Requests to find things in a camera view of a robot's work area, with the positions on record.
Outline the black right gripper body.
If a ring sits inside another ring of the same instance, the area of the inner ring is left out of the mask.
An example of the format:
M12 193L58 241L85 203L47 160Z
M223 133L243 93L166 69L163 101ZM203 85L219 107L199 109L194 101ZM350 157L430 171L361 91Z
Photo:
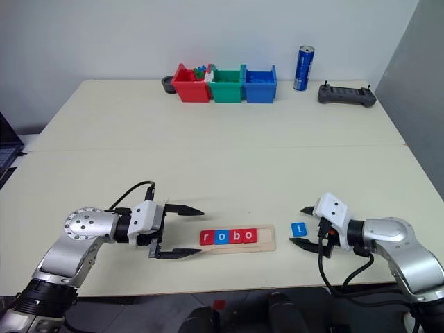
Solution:
M326 218L321 218L318 229L318 254L330 259L333 247L338 245L338 232Z

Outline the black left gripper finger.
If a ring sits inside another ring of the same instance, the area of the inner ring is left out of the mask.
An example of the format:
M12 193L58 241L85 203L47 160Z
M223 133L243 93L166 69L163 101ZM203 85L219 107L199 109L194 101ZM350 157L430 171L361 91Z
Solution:
M196 208L187 205L177 205L177 204L165 204L164 212L174 213L177 214L178 216L202 216L205 214L204 212Z
M172 251L159 251L156 259L181 259L201 252L201 249L196 248L174 248Z

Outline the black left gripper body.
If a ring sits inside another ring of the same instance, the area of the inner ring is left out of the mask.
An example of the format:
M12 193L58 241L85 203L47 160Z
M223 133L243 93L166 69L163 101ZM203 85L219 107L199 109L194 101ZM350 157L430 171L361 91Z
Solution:
M148 257L156 259L155 255L161 251L161 243L164 232L164 219L166 213L164 206L153 205L148 208L144 217L143 228L137 235L137 245L148 247Z

